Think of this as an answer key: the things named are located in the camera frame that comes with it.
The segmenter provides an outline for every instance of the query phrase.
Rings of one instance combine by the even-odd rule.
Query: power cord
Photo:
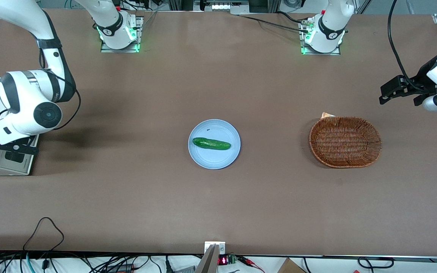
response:
[[[260,271],[262,271],[262,273],[266,273],[262,268],[260,268],[260,266],[258,266],[257,264],[255,264],[253,261],[251,261],[250,259],[245,258],[242,255],[236,255],[237,261],[245,264],[246,266],[250,266],[252,268],[256,268],[259,269]]]
[[[298,23],[298,24],[300,24],[303,20],[306,20],[306,19],[309,18],[309,17],[306,17],[306,18],[303,18],[303,19],[296,20],[296,19],[293,19],[293,17],[290,17],[289,14],[287,14],[286,12],[277,11],[276,13],[279,13],[279,14],[284,15],[284,16],[286,16],[286,18],[288,18],[289,20],[291,20],[291,21],[293,21],[293,22],[295,22],[295,23]]]
[[[1,115],[2,115],[4,112],[6,112],[6,111],[8,111],[8,109],[2,110],[2,111],[0,112],[0,120],[1,120]]]
[[[303,257],[303,261],[305,261],[305,267],[307,268],[308,273],[311,273],[311,271],[309,270],[309,267],[308,267],[307,258]]]
[[[133,5],[130,2],[127,2],[127,0],[121,0],[121,2],[126,3],[127,5],[130,5],[131,7],[133,7],[135,10],[138,10],[138,8],[143,8],[143,9],[147,9],[147,10],[153,10],[149,7],[149,2],[148,2],[148,6],[146,6],[146,3],[144,3],[144,6],[137,6],[137,5]]]
[[[57,225],[55,225],[55,222],[52,220],[52,218],[50,217],[42,217],[38,223],[36,224],[35,230],[33,230],[33,233],[31,234],[31,236],[28,238],[28,240],[26,240],[25,244],[23,245],[23,251],[21,253],[21,256],[19,258],[19,269],[21,270],[21,273],[23,273],[23,266],[21,264],[21,260],[23,258],[23,254],[26,252],[26,262],[28,264],[28,267],[30,268],[31,273],[35,273],[35,270],[33,269],[33,267],[31,266],[30,263],[30,257],[29,257],[29,253],[26,250],[26,245],[31,241],[31,239],[33,238],[33,236],[35,236],[36,230],[38,230],[38,227],[40,226],[40,223],[42,223],[43,220],[48,219],[50,222],[52,222],[53,227],[60,233],[60,235],[62,236],[62,240],[60,240],[60,242],[58,244],[56,244],[54,247],[52,247],[51,249],[49,249],[45,254],[45,260],[42,263],[42,269],[43,272],[49,267],[49,261],[47,260],[47,255],[49,252],[53,251],[56,247],[58,247],[60,244],[63,243],[63,241],[65,240],[65,235],[64,233],[57,227]],[[50,257],[50,264],[52,264],[53,269],[55,270],[56,273],[58,273],[57,268],[55,268],[55,265],[53,264],[53,260]]]
[[[284,28],[284,29],[299,31],[299,32],[303,32],[303,33],[308,33],[307,30],[302,30],[302,29],[292,28],[292,27],[288,27],[288,26],[283,26],[283,25],[280,25],[280,24],[264,21],[262,19],[257,19],[257,18],[253,18],[253,17],[243,16],[243,15],[239,15],[238,17],[256,20],[256,21],[259,21],[259,22],[262,22],[262,23],[266,23],[266,24],[269,24],[269,25],[272,25],[272,26],[276,26],[276,27],[280,27],[280,28]]]
[[[158,266],[159,273],[163,273],[163,272],[161,272],[161,267],[160,267],[157,263],[155,263],[155,262],[153,261],[153,259],[151,259],[151,256],[148,256],[148,257],[149,257],[149,260],[150,260],[153,264],[156,264],[156,266]]]
[[[168,261],[168,255],[166,255],[166,273],[174,273],[173,268],[171,268],[170,261]]]
[[[389,11],[389,17],[387,18],[387,37],[389,38],[390,48],[392,48],[392,52],[394,52],[394,56],[396,57],[397,64],[399,65],[399,68],[401,69],[402,75],[404,76],[404,79],[407,83],[409,83],[414,89],[418,91],[424,92],[423,89],[418,88],[414,83],[409,79],[407,76],[406,70],[404,69],[404,66],[402,65],[401,58],[399,57],[399,54],[397,53],[397,50],[394,46],[394,42],[392,41],[392,33],[390,31],[390,22],[392,21],[392,13],[394,12],[394,7],[396,6],[397,0],[394,0],[392,2],[392,6],[390,7]]]
[[[42,217],[38,223],[36,224],[35,230],[33,230],[33,233],[31,234],[31,236],[28,238],[28,240],[26,240],[25,244],[23,245],[23,251],[27,252],[28,250],[25,249],[26,245],[31,241],[31,239],[33,239],[33,236],[35,236],[36,230],[38,230],[38,227],[40,226],[40,223],[45,220],[48,219],[50,222],[52,222],[53,227],[60,233],[60,235],[62,236],[62,240],[60,240],[60,242],[58,244],[56,244],[54,247],[52,247],[48,252],[53,251],[56,247],[58,247],[60,244],[63,243],[63,241],[65,240],[65,235],[64,233],[57,227],[57,225],[55,225],[55,222],[52,220],[52,218],[50,217]]]
[[[70,85],[71,88],[73,88],[75,90],[75,93],[77,94],[78,98],[79,98],[79,103],[77,105],[77,109],[75,109],[75,112],[73,113],[73,115],[70,117],[70,119],[62,126],[59,126],[58,128],[55,128],[54,130],[59,130],[62,129],[63,127],[65,127],[69,122],[72,121],[72,119],[75,117],[75,115],[77,114],[77,112],[80,109],[80,105],[82,104],[82,97],[80,97],[80,93],[77,90],[76,86],[71,84],[69,81],[57,76],[55,73],[53,73],[50,69],[45,68],[46,64],[45,64],[45,57],[43,56],[43,50],[40,49],[40,55],[38,57],[38,64],[40,64],[40,68],[45,71],[48,75],[52,75],[55,76],[57,79],[64,81],[66,84]]]
[[[368,266],[363,265],[360,261],[366,261]],[[359,266],[361,266],[361,267],[363,267],[365,269],[370,269],[372,273],[374,273],[374,271],[373,271],[374,268],[376,268],[376,269],[387,269],[387,268],[393,267],[394,266],[394,259],[390,259],[389,261],[391,262],[391,264],[387,265],[387,266],[372,266],[372,264],[370,263],[369,259],[367,259],[366,257],[359,257],[357,259],[357,263],[358,263]]]

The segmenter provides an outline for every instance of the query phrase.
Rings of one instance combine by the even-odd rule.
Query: mounting plate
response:
[[[217,244],[220,247],[220,255],[225,254],[225,242],[205,242],[205,248],[203,250],[203,253],[205,253],[212,244]]]

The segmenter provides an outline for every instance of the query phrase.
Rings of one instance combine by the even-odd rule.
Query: digital display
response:
[[[218,258],[217,265],[227,265],[229,264],[229,259],[227,258],[227,255],[220,255]]]

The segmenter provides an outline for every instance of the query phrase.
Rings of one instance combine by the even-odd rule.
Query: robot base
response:
[[[314,21],[313,17],[308,18],[308,23],[311,23],[311,24],[308,24],[308,25],[305,26],[302,23],[298,23],[298,28],[301,29],[301,30],[311,31],[312,28],[314,28],[314,26],[313,26],[314,22],[313,21]],[[340,40],[340,44],[332,52],[321,53],[321,52],[317,52],[310,45],[305,43],[305,40],[307,40],[309,38],[310,33],[303,33],[301,31],[299,31],[299,33],[300,33],[301,54],[303,54],[303,55],[340,55],[341,40]]]
[[[133,38],[136,37],[136,40],[134,40],[132,43],[130,43],[127,47],[123,49],[112,49],[109,48],[104,41],[102,40],[101,45],[101,52],[112,52],[112,53],[136,53],[139,52],[139,48],[141,46],[141,34],[143,32],[143,21],[144,17],[142,16],[135,16],[134,14],[131,14],[131,17],[134,17],[134,19],[131,19],[131,27],[137,28],[136,30],[130,28],[129,35],[131,35]]]

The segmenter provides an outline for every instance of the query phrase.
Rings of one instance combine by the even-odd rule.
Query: black cable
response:
[[[364,266],[360,261],[366,261],[369,264],[369,266]],[[389,261],[391,262],[391,264],[387,265],[387,266],[372,266],[372,264],[370,263],[369,259],[367,259],[366,257],[359,257],[357,259],[357,263],[358,263],[359,266],[361,266],[361,267],[363,267],[365,269],[370,269],[372,273],[374,273],[374,271],[373,271],[374,268],[376,268],[376,269],[387,269],[387,268],[393,267],[394,266],[394,259],[390,259]]]
[[[149,261],[149,256],[148,256],[148,259],[141,265],[141,266],[138,266],[138,267],[135,267],[135,268],[133,268],[132,270],[138,270],[138,269],[140,269],[141,267],[143,267],[145,264],[147,264],[148,263],[148,261]]]
[[[45,68],[45,66],[46,66],[46,64],[45,64],[45,57],[43,57],[43,50],[42,50],[42,49],[40,49],[40,55],[39,55],[39,57],[38,57],[38,63],[40,64],[40,68],[43,69],[43,71],[45,71],[47,74],[52,75],[52,76],[55,76],[57,79],[62,80],[62,81],[64,81],[66,84],[70,85],[71,88],[73,88],[73,89],[75,90],[75,93],[77,94],[77,96],[78,96],[78,98],[79,98],[79,103],[78,103],[78,105],[77,105],[77,109],[75,109],[75,112],[74,112],[73,115],[70,117],[70,119],[69,119],[69,120],[68,120],[64,125],[62,125],[62,126],[60,126],[60,127],[58,127],[58,128],[55,128],[54,130],[62,129],[62,128],[65,127],[69,122],[72,121],[72,119],[75,117],[75,115],[76,115],[77,112],[79,111],[79,109],[80,109],[80,105],[82,104],[82,97],[80,97],[80,93],[79,93],[79,91],[77,90],[77,88],[76,88],[75,85],[73,85],[73,84],[71,84],[69,81],[67,81],[67,80],[65,80],[65,79],[63,79],[63,78],[57,76],[57,75],[56,75],[55,73],[53,73],[51,70]]]
[[[389,38],[390,48],[392,48],[392,52],[394,52],[394,56],[396,57],[397,64],[399,65],[399,68],[401,69],[402,75],[404,76],[407,83],[409,83],[414,89],[418,91],[424,92],[423,89],[418,88],[414,83],[409,79],[407,76],[406,70],[404,69],[404,66],[402,65],[401,58],[399,57],[399,54],[397,53],[397,50],[394,46],[394,42],[392,41],[392,33],[390,31],[390,22],[392,21],[392,13],[394,12],[394,7],[396,6],[397,0],[394,0],[392,2],[392,6],[390,7],[389,11],[389,17],[387,18],[387,37]]]
[[[309,267],[308,267],[307,258],[303,257],[303,261],[305,261],[305,267],[307,268],[308,273],[311,273],[311,271],[309,270]]]
[[[269,25],[272,25],[272,26],[277,26],[277,27],[284,28],[284,29],[290,29],[290,30],[294,30],[294,31],[299,31],[299,32],[303,32],[303,33],[308,33],[307,30],[296,29],[296,28],[292,28],[292,27],[287,27],[287,26],[283,26],[283,25],[280,25],[280,24],[276,24],[276,23],[272,23],[272,22],[264,21],[264,20],[262,20],[262,19],[257,19],[257,18],[248,17],[248,16],[239,16],[239,17],[243,17],[243,18],[248,18],[248,19],[256,20],[256,21],[259,21],[259,22],[262,22],[262,23],[266,23],[266,24],[269,24]]]
[[[8,109],[5,109],[5,110],[2,110],[1,112],[0,112],[0,120],[1,120],[1,115],[4,113],[4,112],[6,112]]]
[[[23,252],[25,252],[25,251],[27,251],[26,249],[25,249],[25,247],[26,247],[26,245],[28,244],[28,242],[30,242],[30,240],[33,238],[33,236],[35,235],[35,233],[36,233],[36,230],[38,230],[38,226],[40,226],[40,223],[44,220],[44,219],[48,219],[48,220],[50,220],[50,222],[52,222],[52,225],[53,225],[53,227],[60,233],[60,235],[62,235],[62,240],[60,240],[60,242],[58,243],[58,244],[56,244],[54,247],[52,247],[50,250],[49,250],[49,252],[50,251],[53,251],[56,247],[58,247],[61,243],[63,243],[63,241],[64,241],[64,239],[65,239],[65,236],[64,236],[64,233],[57,227],[57,225],[55,225],[55,222],[52,220],[52,218],[50,218],[50,217],[42,217],[39,221],[38,221],[38,224],[36,224],[36,227],[35,227],[35,230],[33,230],[33,233],[31,234],[31,236],[28,238],[28,240],[26,240],[26,242],[25,242],[25,244],[23,245]]]
[[[5,268],[3,268],[3,271],[1,271],[1,273],[5,273],[5,272],[6,272],[8,266],[11,264],[11,262],[13,262],[13,259],[14,259],[15,257],[16,257],[16,254],[14,254],[13,257],[11,257],[11,259],[9,260],[9,263],[8,263],[8,264],[5,263]]]
[[[50,264],[52,265],[52,267],[53,267],[55,273],[58,273],[57,268],[56,268],[55,265],[53,264],[52,257],[50,257]]]
[[[296,19],[293,19],[293,17],[290,17],[289,14],[287,14],[286,12],[277,11],[276,13],[279,13],[279,14],[282,14],[282,15],[286,16],[289,20],[291,20],[291,21],[293,21],[295,23],[301,23],[303,20],[306,20],[306,19],[309,18],[309,17],[306,17],[306,18],[303,18],[303,19],[296,20]]]
[[[121,0],[121,2],[124,2],[124,3],[126,3],[127,5],[130,5],[131,7],[133,7],[135,10],[138,10],[137,8],[143,8],[143,9],[147,9],[147,10],[153,10],[153,9],[151,9],[150,7],[147,7],[146,6],[146,4],[144,3],[144,6],[142,7],[142,6],[137,6],[137,5],[133,5],[133,4],[131,4],[130,2],[127,2],[127,0]]]
[[[156,264],[156,266],[158,266],[159,273],[163,273],[163,272],[161,272],[161,267],[160,267],[157,263],[155,263],[155,262],[153,261],[153,259],[151,259],[151,256],[148,256],[148,257],[149,257],[149,260],[150,260],[153,264]]]

